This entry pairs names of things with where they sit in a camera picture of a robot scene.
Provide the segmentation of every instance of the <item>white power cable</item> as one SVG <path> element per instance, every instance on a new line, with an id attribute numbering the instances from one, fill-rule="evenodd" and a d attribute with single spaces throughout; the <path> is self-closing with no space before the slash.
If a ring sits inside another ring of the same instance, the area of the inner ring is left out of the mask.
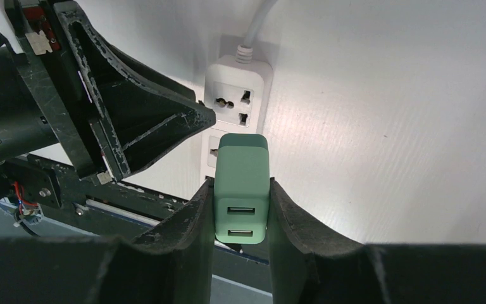
<path id="1" fill-rule="evenodd" d="M 265 21 L 265 17 L 272 9 L 272 7 L 277 3 L 277 0 L 264 0 L 261 6 L 254 14 L 254 18 L 252 19 L 251 25 L 249 26 L 249 30 L 247 31 L 247 35 L 243 40 L 243 44 L 241 44 L 237 48 L 237 62 L 239 63 L 250 63 L 252 60 L 252 45 L 256 40 L 256 36 L 258 35 L 258 31 L 260 30 L 263 22 Z"/>

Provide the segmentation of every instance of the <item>screw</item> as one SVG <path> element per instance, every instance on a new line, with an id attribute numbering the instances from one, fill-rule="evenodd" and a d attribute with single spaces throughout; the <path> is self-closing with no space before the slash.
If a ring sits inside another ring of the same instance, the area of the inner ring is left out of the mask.
<path id="1" fill-rule="evenodd" d="M 42 188 L 40 190 L 40 192 L 38 192 L 38 194 L 40 196 L 42 196 L 43 198 L 45 198 L 46 196 L 50 196 L 51 195 L 51 191 L 48 188 Z"/>

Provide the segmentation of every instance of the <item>usb slot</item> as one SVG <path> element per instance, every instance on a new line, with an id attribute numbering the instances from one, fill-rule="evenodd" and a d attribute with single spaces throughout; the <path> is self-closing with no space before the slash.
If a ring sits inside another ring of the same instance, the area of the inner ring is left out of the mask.
<path id="1" fill-rule="evenodd" d="M 255 211 L 256 211 L 255 208 L 228 207 L 228 214 L 232 214 L 232 215 L 236 215 L 236 214 L 254 215 Z"/>
<path id="2" fill-rule="evenodd" d="M 252 230 L 228 230 L 228 236 L 252 236 Z"/>

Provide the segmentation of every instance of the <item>power outlet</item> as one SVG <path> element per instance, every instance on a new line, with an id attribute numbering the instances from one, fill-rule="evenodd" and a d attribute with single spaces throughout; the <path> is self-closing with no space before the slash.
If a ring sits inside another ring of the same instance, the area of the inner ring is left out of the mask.
<path id="1" fill-rule="evenodd" d="M 204 104 L 215 111 L 217 123 L 202 132 L 201 181 L 215 176 L 215 153 L 224 134 L 262 132 L 272 82 L 273 69 L 262 61 L 239 63 L 226 55 L 208 67 Z"/>

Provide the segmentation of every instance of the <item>green usb charger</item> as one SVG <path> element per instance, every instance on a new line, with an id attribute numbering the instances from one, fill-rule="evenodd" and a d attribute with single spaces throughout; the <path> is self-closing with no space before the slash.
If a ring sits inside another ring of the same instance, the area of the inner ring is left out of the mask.
<path id="1" fill-rule="evenodd" d="M 258 244 L 269 212 L 269 150 L 259 134 L 221 137 L 213 186 L 215 235 L 223 243 Z"/>

